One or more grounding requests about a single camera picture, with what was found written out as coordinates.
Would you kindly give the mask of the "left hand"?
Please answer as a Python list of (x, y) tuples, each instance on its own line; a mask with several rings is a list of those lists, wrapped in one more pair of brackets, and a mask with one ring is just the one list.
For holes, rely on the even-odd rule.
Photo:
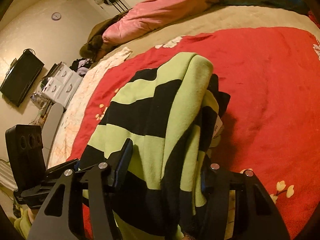
[(28, 217), (29, 217), (29, 220), (30, 220), (31, 224), (33, 224), (38, 212), (39, 212), (39, 209), (28, 208)]

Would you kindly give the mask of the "left forearm green sleeve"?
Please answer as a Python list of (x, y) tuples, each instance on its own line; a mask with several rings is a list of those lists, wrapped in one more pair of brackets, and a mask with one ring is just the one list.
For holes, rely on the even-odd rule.
[(21, 216), (21, 218), (18, 218), (14, 221), (14, 228), (24, 239), (27, 239), (33, 221), (34, 217), (31, 209), (26, 209), (23, 211), (23, 215)]

